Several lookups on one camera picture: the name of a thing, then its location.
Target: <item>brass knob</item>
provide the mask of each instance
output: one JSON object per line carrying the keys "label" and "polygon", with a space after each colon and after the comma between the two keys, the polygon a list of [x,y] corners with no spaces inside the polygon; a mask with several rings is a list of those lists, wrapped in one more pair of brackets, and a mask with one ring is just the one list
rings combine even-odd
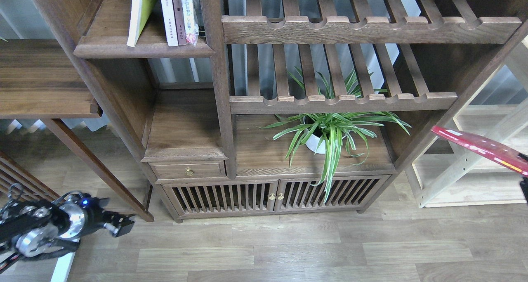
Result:
{"label": "brass knob", "polygon": [[185,175],[187,175],[187,177],[192,177],[194,175],[194,171],[188,167],[185,169]]}

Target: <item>slatted cabinet door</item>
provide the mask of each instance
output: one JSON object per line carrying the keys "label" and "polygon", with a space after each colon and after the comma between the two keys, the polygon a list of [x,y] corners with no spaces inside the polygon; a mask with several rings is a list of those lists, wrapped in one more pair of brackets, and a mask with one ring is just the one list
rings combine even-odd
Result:
{"label": "slatted cabinet door", "polygon": [[270,213],[277,191],[277,181],[162,186],[182,219]]}
{"label": "slatted cabinet door", "polygon": [[313,178],[280,180],[275,211],[362,209],[388,178],[389,175],[335,178],[326,203],[326,183],[315,186],[318,180]]}

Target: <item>book spine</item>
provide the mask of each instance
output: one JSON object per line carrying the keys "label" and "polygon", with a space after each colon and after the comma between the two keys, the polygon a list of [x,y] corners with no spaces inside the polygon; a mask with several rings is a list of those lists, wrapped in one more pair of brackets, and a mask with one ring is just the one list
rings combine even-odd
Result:
{"label": "book spine", "polygon": [[172,0],[174,5],[174,20],[176,21],[176,33],[178,38],[178,43],[180,45],[185,45],[185,24],[183,23],[183,11],[182,11],[182,2],[181,0]]}
{"label": "book spine", "polygon": [[163,21],[165,23],[165,35],[169,47],[178,45],[176,23],[174,19],[174,6],[172,0],[161,0],[163,10]]}
{"label": "book spine", "polygon": [[185,40],[187,43],[196,45],[198,41],[198,24],[194,12],[193,0],[181,0],[183,11],[183,22],[185,23]]}
{"label": "book spine", "polygon": [[141,0],[132,0],[130,9],[130,27],[128,28],[127,45],[135,47],[139,38],[139,15],[141,13]]}

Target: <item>red object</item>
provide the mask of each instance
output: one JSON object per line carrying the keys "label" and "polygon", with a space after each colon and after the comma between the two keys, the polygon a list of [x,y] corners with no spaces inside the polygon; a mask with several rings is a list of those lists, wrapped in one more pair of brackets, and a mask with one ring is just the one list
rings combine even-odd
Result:
{"label": "red object", "polygon": [[524,157],[526,156],[507,145],[487,139],[486,137],[481,137],[480,135],[474,135],[473,133],[443,128],[440,126],[433,126],[431,131],[436,133],[439,137],[443,137],[448,141],[461,145],[462,147],[488,158],[503,167],[520,173],[524,177],[528,176],[528,161],[520,155]]}

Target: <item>slatted shelf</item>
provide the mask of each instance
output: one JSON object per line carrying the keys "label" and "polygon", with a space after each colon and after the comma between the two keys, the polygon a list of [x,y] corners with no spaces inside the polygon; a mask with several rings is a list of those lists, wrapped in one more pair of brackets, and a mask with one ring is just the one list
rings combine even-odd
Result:
{"label": "slatted shelf", "polygon": [[[384,44],[373,45],[385,80],[387,93],[377,94],[373,88],[369,70],[360,45],[350,44],[348,49],[358,75],[364,97],[348,95],[335,45],[324,45],[330,71],[332,88],[336,97],[328,99],[319,94],[311,47],[298,45],[300,68],[306,92],[304,98],[290,93],[286,71],[285,53],[282,45],[273,45],[273,60],[277,96],[268,99],[261,96],[259,88],[259,63],[257,45],[247,46],[247,95],[230,96],[231,114],[272,114],[272,113],[328,113],[345,111],[416,111],[427,109],[448,109],[457,99],[455,92],[430,92],[410,45],[398,45],[400,57],[398,67],[392,66]],[[408,76],[400,81],[396,72]]]}
{"label": "slatted shelf", "polygon": [[204,38],[196,45],[169,47],[163,15],[153,12],[141,32],[136,47],[126,45],[132,0],[92,0],[99,10],[75,51],[81,58],[185,58],[209,57],[213,50]]}
{"label": "slatted shelf", "polygon": [[374,17],[367,0],[350,0],[354,19],[337,16],[332,0],[317,0],[320,19],[300,16],[297,0],[282,0],[284,18],[262,16],[260,0],[246,0],[246,16],[223,16],[225,42],[259,43],[505,43],[517,17],[477,17],[466,0],[451,0],[459,17],[444,17],[435,0],[415,0],[410,17],[401,0],[384,0],[389,17]]}
{"label": "slatted shelf", "polygon": [[160,90],[142,162],[223,160],[212,89]]}
{"label": "slatted shelf", "polygon": [[100,107],[56,40],[0,41],[0,118],[99,118]]}
{"label": "slatted shelf", "polygon": [[[292,135],[285,135],[275,141],[272,137],[279,131],[287,128],[260,129],[272,124],[277,120],[273,115],[238,115],[236,116],[236,163],[237,176],[243,179],[253,179],[253,176],[265,175],[269,178],[298,178],[300,176],[321,175],[324,165],[324,155],[314,154],[306,146],[299,147],[295,154],[292,167],[285,160],[285,154],[292,141]],[[385,143],[379,128],[369,128],[377,134],[376,139],[368,139],[370,154],[364,160],[364,156],[349,157],[343,149],[336,176],[338,175],[374,175],[394,172],[394,165],[389,155],[388,146]],[[356,141],[356,153],[366,152],[361,139]]]}

